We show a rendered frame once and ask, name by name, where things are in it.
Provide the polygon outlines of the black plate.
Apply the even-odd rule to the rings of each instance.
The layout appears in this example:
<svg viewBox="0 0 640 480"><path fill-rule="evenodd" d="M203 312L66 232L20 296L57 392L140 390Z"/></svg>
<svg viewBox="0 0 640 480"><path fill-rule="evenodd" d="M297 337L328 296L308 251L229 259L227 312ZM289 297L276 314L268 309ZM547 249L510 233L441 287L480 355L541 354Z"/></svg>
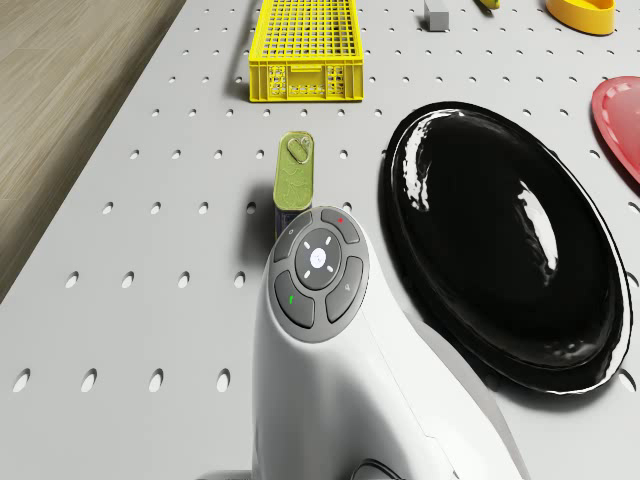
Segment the black plate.
<svg viewBox="0 0 640 480"><path fill-rule="evenodd" d="M543 142L491 110L429 104L396 127L383 187L397 265L467 350L557 395L614 376L633 324L623 262Z"/></svg>

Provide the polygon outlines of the grey cube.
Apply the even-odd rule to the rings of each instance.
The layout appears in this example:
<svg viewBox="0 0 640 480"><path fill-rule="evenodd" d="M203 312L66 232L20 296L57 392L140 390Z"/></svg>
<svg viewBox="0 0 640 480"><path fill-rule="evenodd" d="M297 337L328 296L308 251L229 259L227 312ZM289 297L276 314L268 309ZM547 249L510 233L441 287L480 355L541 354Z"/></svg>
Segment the grey cube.
<svg viewBox="0 0 640 480"><path fill-rule="evenodd" d="M449 29L449 10L444 0L424 0L424 18L430 32Z"/></svg>

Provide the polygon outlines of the yellow bowl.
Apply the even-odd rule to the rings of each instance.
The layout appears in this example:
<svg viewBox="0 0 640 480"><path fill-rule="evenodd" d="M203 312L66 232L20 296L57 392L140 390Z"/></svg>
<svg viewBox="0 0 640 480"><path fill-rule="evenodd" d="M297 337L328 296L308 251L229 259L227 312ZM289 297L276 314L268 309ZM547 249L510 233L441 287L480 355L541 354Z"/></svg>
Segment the yellow bowl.
<svg viewBox="0 0 640 480"><path fill-rule="evenodd" d="M561 23L594 35L614 32L615 0L545 0L549 13Z"/></svg>

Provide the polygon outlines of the yellow basket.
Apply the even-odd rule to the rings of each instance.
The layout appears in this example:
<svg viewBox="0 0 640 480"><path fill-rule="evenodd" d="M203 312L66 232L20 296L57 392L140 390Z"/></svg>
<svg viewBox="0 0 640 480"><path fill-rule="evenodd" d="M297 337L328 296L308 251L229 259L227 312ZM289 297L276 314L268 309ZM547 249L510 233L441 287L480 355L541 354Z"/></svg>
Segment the yellow basket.
<svg viewBox="0 0 640 480"><path fill-rule="evenodd" d="M264 0L249 53L252 102L361 101L355 0Z"/></svg>

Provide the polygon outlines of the red plate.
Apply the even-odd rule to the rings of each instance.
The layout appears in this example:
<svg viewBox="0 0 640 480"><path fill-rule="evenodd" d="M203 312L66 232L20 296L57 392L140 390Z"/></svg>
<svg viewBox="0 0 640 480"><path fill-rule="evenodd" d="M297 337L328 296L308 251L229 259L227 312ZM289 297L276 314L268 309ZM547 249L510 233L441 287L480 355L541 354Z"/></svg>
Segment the red plate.
<svg viewBox="0 0 640 480"><path fill-rule="evenodd" d="M591 108L606 144L640 184L640 77L601 82L593 91Z"/></svg>

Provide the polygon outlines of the flat-sided can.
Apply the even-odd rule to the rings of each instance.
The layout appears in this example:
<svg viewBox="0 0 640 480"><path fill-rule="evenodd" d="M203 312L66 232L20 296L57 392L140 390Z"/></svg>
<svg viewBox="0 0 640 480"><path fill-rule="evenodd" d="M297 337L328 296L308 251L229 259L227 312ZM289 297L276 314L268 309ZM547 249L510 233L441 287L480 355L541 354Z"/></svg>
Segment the flat-sided can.
<svg viewBox="0 0 640 480"><path fill-rule="evenodd" d="M305 131L287 132L278 147L273 189L275 238L312 207L314 140Z"/></svg>

